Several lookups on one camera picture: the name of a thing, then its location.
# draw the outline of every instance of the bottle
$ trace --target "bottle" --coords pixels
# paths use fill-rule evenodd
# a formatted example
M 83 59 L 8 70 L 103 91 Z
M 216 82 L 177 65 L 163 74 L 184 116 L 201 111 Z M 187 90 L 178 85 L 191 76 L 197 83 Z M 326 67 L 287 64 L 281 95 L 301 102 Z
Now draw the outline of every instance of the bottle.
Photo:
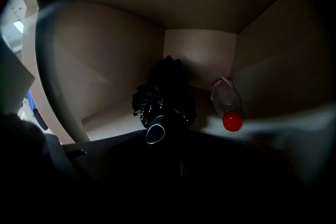
M 224 77 L 216 80 L 212 85 L 210 99 L 217 114 L 223 118 L 224 128 L 232 132 L 238 131 L 242 126 L 241 105 L 232 82 Z

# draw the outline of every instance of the ceiling light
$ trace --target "ceiling light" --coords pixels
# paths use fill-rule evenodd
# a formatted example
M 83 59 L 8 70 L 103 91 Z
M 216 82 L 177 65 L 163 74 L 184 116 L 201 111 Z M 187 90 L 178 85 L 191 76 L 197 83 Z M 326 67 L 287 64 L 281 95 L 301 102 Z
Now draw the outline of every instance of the ceiling light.
M 18 20 L 17 22 L 15 22 L 13 24 L 21 33 L 23 33 L 23 24 L 21 23 L 20 20 Z

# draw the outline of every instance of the dark fabric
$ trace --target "dark fabric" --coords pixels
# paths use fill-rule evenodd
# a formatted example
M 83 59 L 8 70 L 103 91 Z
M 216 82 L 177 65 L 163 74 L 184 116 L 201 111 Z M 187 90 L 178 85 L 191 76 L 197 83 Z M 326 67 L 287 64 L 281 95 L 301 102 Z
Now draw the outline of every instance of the dark fabric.
M 38 124 L 42 127 L 43 130 L 47 130 L 48 129 L 48 126 L 46 125 L 46 123 L 44 122 L 44 120 L 42 119 L 40 113 L 38 112 L 37 109 L 34 109 L 33 110 L 33 114 L 34 114 L 34 117 L 36 119 L 36 121 L 38 122 Z
M 134 115 L 141 113 L 145 128 L 158 116 L 169 116 L 180 127 L 195 120 L 195 100 L 189 94 L 187 73 L 180 60 L 167 56 L 151 68 L 148 83 L 133 96 Z

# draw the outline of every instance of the bottle cap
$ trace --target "bottle cap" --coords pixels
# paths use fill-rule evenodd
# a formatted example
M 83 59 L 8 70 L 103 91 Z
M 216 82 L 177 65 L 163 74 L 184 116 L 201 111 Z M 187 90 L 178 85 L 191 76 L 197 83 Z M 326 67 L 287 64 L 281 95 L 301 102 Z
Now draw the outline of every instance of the bottle cap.
M 242 117 L 240 117 L 240 114 L 236 111 L 228 111 L 223 115 L 223 125 L 228 131 L 238 131 L 242 123 Z

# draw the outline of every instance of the red bottle cap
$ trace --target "red bottle cap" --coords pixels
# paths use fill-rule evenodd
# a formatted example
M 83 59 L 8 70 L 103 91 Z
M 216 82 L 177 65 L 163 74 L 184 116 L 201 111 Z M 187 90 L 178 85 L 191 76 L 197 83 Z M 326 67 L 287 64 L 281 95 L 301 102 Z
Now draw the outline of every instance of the red bottle cap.
M 226 130 L 235 132 L 242 126 L 242 118 L 236 111 L 228 111 L 223 116 L 223 125 Z

